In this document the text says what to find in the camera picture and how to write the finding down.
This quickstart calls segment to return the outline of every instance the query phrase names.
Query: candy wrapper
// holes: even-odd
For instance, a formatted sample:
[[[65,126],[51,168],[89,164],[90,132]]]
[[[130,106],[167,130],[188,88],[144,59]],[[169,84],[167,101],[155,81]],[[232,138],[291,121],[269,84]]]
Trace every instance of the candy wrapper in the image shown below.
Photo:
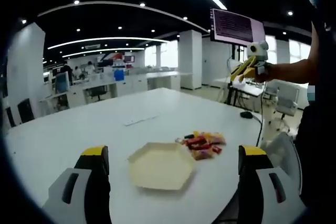
[[[212,158],[214,153],[211,149],[207,150],[200,150],[200,151],[191,151],[191,155],[195,160],[202,160],[202,159],[207,159],[207,158]]]

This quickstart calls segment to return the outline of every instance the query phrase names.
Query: black chair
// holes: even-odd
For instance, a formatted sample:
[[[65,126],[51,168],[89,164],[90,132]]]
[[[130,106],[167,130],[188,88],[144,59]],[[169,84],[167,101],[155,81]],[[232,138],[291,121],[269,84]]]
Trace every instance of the black chair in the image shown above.
[[[97,102],[102,101],[100,99],[100,96],[103,95],[103,94],[106,94],[106,93],[107,93],[106,86],[99,86],[99,87],[95,87],[95,88],[90,89],[91,98],[98,97]]]
[[[12,115],[12,111],[10,108],[6,108],[6,112],[7,112],[7,117],[8,117],[8,120],[9,120],[9,123],[10,123],[10,126],[13,128],[15,127],[15,122],[14,122],[14,119],[13,119],[13,115]]]
[[[35,119],[31,107],[30,99],[23,100],[18,104],[17,108],[19,110],[22,123],[26,123]]]

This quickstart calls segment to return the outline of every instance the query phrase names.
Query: cable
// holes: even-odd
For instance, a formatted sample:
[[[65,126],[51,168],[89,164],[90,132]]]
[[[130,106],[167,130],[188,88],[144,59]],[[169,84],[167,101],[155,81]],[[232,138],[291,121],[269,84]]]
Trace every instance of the cable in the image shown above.
[[[257,147],[259,145],[261,132],[263,131],[263,127],[262,127],[263,125],[262,124],[263,124],[263,121],[264,121],[264,111],[263,111],[262,107],[263,107],[263,94],[264,94],[265,88],[266,88],[266,83],[265,83],[264,89],[263,89],[263,91],[260,95],[261,121],[257,117],[254,117],[260,123],[260,131],[259,131],[259,135],[258,135],[258,141],[257,141],[257,144],[256,144]]]

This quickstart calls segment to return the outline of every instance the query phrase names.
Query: robotic arm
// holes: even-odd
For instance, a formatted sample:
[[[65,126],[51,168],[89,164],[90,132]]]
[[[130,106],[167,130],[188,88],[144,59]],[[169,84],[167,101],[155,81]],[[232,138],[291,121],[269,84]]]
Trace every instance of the robotic arm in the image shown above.
[[[247,60],[238,65],[231,72],[231,81],[234,81],[239,76],[239,81],[244,78],[254,78],[258,74],[266,72],[268,56],[268,44],[266,41],[253,42],[247,46]]]

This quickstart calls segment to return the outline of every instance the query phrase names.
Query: window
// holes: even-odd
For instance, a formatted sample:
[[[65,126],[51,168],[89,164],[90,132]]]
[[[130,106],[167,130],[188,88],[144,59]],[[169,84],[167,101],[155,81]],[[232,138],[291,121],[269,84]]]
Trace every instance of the window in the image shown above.
[[[145,66],[156,66],[156,46],[145,49]]]
[[[275,40],[274,36],[266,35],[266,42],[268,44],[268,60],[267,62],[276,64],[278,62],[277,60],[277,41]]]
[[[178,56],[177,40],[161,44],[161,67],[177,68]]]
[[[295,63],[300,60],[308,59],[309,52],[310,52],[309,45],[298,41],[289,40],[290,63]],[[308,83],[299,85],[305,88],[308,87]]]

